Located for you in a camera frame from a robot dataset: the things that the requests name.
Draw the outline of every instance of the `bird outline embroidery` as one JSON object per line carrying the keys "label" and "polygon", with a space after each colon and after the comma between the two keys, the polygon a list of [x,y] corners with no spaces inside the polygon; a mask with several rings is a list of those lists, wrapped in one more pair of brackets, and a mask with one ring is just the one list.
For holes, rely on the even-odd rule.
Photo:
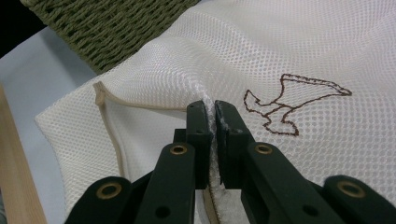
{"label": "bird outline embroidery", "polygon": [[262,126],[268,132],[276,134],[300,134],[297,125],[288,120],[288,115],[299,108],[331,96],[352,95],[350,90],[334,82],[291,74],[283,74],[280,84],[281,93],[268,104],[263,104],[251,90],[247,90],[244,96],[247,112],[257,113],[267,119]]}

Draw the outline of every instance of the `brass screw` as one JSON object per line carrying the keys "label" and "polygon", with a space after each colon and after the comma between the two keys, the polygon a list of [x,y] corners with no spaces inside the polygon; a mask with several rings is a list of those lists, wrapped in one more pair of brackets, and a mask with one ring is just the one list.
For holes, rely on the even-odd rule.
{"label": "brass screw", "polygon": [[273,152],[271,147],[268,147],[266,145],[257,145],[254,147],[254,149],[260,153],[260,154],[264,154],[264,155],[269,155]]}
{"label": "brass screw", "polygon": [[352,198],[364,198],[366,196],[366,192],[359,185],[347,180],[338,182],[337,188]]}
{"label": "brass screw", "polygon": [[108,200],[116,197],[117,195],[120,194],[122,190],[122,186],[118,182],[107,182],[103,184],[97,191],[96,191],[96,197],[102,200]]}
{"label": "brass screw", "polygon": [[171,147],[170,151],[174,155],[182,155],[187,152],[187,148],[185,146],[174,146]]}

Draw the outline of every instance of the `woven basket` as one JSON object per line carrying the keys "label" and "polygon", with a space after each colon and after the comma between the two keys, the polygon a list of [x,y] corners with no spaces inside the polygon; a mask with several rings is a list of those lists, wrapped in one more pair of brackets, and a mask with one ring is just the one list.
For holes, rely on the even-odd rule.
{"label": "woven basket", "polygon": [[198,0],[21,0],[102,74],[160,35]]}

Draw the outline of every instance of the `wooden surface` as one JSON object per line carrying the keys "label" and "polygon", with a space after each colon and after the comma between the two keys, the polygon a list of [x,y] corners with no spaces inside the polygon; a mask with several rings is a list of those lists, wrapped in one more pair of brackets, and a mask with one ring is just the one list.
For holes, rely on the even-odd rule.
{"label": "wooden surface", "polygon": [[8,223],[47,223],[1,84],[0,188]]}

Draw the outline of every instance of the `white table surface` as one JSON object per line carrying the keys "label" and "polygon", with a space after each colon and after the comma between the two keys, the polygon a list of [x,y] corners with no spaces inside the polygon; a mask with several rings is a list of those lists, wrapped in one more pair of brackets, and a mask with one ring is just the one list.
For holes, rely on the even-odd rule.
{"label": "white table surface", "polygon": [[91,68],[50,28],[0,59],[0,82],[48,223],[64,222],[64,186],[55,154],[35,125],[35,116],[93,77]]}

